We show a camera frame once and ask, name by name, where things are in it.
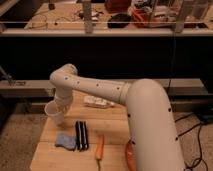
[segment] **blue sponge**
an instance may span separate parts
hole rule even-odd
[[[69,135],[66,135],[64,133],[58,133],[56,141],[55,141],[56,147],[64,147],[67,150],[75,150],[76,146],[76,137],[70,137]]]

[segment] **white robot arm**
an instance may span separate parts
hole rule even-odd
[[[157,82],[83,78],[71,64],[54,71],[50,82],[56,87],[54,99],[59,108],[72,103],[72,89],[126,106],[137,171],[185,170],[171,105]]]

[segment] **paper cup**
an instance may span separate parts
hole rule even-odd
[[[58,111],[57,105],[55,101],[48,102],[45,107],[44,111],[47,116],[49,116],[56,125],[61,125],[64,122],[64,115],[62,111]]]

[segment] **orange item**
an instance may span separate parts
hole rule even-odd
[[[133,154],[131,140],[129,140],[128,143],[126,144],[125,156],[126,156],[126,161],[127,161],[127,165],[129,167],[129,170],[130,171],[136,171],[136,163],[135,163],[135,157],[134,157],[134,154]]]
[[[95,151],[95,159],[101,160],[103,157],[103,150],[104,150],[104,135],[100,135],[98,146]]]
[[[105,7],[109,13],[127,12],[131,0],[106,0]]]

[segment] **wooden tabletop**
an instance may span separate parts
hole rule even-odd
[[[52,120],[47,119],[30,166],[31,170],[95,171],[97,164],[94,155],[98,136],[104,134],[105,145],[101,170],[128,171],[124,152],[130,136],[125,108],[118,104],[114,108],[107,109],[85,107],[83,105],[85,94],[74,92],[73,95],[73,104],[62,127],[57,127]],[[89,150],[73,152],[55,147],[57,133],[75,135],[74,124],[77,120],[86,121],[89,131]]]

